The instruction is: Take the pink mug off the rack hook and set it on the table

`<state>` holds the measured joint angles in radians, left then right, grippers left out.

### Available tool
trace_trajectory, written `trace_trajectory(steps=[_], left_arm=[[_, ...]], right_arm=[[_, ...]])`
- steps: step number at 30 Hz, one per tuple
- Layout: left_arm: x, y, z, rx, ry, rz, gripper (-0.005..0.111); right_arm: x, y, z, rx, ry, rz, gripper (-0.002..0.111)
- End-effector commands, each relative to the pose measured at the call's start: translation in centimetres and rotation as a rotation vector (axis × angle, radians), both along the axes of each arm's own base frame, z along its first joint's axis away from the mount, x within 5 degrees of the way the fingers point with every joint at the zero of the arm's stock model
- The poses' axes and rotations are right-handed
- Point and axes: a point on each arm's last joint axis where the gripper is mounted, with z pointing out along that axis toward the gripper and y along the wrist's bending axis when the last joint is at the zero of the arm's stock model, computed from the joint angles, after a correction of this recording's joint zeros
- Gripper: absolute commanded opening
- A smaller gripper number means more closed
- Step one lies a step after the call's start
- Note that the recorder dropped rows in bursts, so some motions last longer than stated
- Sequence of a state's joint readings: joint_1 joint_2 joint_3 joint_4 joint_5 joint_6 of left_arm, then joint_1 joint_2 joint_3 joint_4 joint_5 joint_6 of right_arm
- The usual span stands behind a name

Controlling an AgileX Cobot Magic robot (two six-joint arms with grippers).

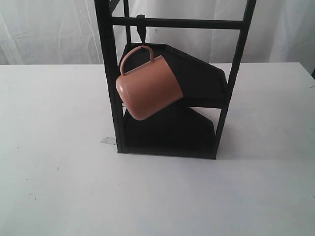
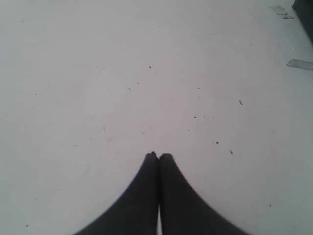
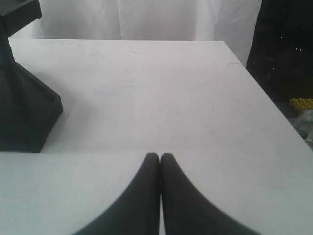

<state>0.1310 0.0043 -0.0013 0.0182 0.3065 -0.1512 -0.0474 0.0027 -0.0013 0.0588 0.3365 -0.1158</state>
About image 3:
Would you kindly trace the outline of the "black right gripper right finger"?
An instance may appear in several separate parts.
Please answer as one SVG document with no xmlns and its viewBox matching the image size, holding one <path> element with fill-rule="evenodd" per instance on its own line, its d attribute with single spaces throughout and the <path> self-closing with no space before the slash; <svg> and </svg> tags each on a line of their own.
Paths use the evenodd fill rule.
<svg viewBox="0 0 313 235">
<path fill-rule="evenodd" d="M 161 157 L 161 181 L 167 235 L 247 234 L 247 227 L 227 216 L 195 188 L 170 153 Z"/>
</svg>

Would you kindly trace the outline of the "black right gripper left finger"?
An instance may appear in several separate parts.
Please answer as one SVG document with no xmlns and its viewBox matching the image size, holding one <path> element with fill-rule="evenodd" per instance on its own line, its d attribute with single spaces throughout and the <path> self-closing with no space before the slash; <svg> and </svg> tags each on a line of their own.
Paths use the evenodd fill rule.
<svg viewBox="0 0 313 235">
<path fill-rule="evenodd" d="M 80 235 L 157 235 L 160 224 L 160 161 L 146 154 L 140 169 L 119 198 Z"/>
</svg>

